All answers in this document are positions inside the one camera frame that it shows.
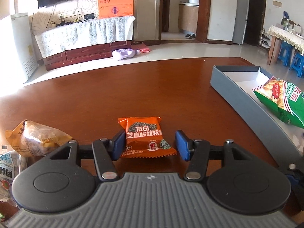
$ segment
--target dark door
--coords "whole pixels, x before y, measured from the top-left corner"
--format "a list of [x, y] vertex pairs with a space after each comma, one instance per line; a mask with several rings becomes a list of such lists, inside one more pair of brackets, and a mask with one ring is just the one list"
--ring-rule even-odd
[[258, 46], [264, 25], [266, 0], [249, 0], [248, 21], [244, 43]]
[[162, 32], [169, 31], [170, 0], [163, 0]]

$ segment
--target blue plastic stool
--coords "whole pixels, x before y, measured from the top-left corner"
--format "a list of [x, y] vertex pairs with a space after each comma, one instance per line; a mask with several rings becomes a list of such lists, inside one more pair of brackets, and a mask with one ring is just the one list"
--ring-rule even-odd
[[291, 46], [287, 42], [284, 41], [282, 42], [278, 59], [280, 59], [283, 62], [284, 66], [290, 65], [290, 56], [292, 53], [292, 49], [293, 46]]
[[303, 66], [304, 66], [304, 56], [302, 56], [300, 53], [296, 53], [289, 69], [290, 70], [295, 69], [298, 72], [297, 76], [301, 78], [302, 75], [304, 74]]

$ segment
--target purple detergent bottle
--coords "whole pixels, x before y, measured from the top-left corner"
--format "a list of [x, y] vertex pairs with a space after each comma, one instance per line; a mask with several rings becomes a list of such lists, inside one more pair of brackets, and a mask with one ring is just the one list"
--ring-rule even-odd
[[135, 55], [138, 55], [140, 50], [133, 50], [133, 49], [121, 49], [121, 50], [114, 50], [112, 52], [113, 59], [115, 60], [122, 60], [125, 58], [132, 58]]

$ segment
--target orange snack package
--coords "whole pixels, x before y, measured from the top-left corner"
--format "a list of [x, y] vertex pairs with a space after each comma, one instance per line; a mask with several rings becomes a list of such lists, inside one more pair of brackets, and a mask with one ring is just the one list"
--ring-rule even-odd
[[176, 154], [163, 138], [160, 117], [119, 118], [126, 130], [127, 145], [121, 158], [156, 158]]

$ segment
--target lace tablecloth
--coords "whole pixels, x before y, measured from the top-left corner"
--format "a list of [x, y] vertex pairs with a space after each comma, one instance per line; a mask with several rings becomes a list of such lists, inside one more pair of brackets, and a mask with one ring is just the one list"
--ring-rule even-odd
[[115, 41], [133, 40], [134, 16], [91, 19], [60, 26], [36, 35], [43, 58], [65, 50]]
[[271, 26], [267, 34], [284, 40], [285, 42], [298, 49], [301, 54], [304, 54], [304, 39], [301, 39], [300, 37], [276, 26]]

